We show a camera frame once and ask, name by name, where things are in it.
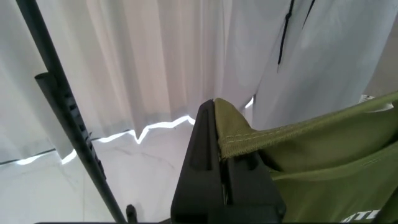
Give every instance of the black metal rod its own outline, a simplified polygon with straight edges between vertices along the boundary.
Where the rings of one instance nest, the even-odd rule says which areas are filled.
[[[36,0],[17,0],[17,4],[49,71],[35,79],[113,218],[118,223],[126,223],[106,182],[101,161],[95,154]]]

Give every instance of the olive green t-shirt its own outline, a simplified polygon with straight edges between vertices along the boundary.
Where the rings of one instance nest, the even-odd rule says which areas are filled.
[[[222,158],[260,151],[286,203],[284,222],[398,220],[398,92],[265,131],[225,100],[215,111]]]

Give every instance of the black pole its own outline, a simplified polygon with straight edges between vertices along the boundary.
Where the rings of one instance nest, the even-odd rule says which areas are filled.
[[[17,0],[17,4],[49,71],[37,75],[35,79],[113,218],[118,223],[126,223],[106,183],[101,161],[95,153],[36,0]]]

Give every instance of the white label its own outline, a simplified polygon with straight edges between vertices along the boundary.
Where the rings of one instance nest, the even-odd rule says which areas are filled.
[[[363,102],[371,100],[371,99],[374,99],[374,97],[369,96],[369,95],[361,95],[361,98],[359,99],[358,103],[363,103]],[[394,106],[391,103],[386,103],[385,105],[380,106],[379,109],[374,110],[374,111],[368,111],[367,113],[381,112],[381,111],[386,111],[386,110],[393,109],[393,108],[394,108]]]

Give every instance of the black tube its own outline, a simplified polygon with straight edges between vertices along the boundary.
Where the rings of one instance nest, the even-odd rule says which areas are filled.
[[[113,218],[118,223],[126,223],[106,183],[101,161],[95,154],[40,9],[35,0],[17,0],[17,4],[49,71],[35,79]]]

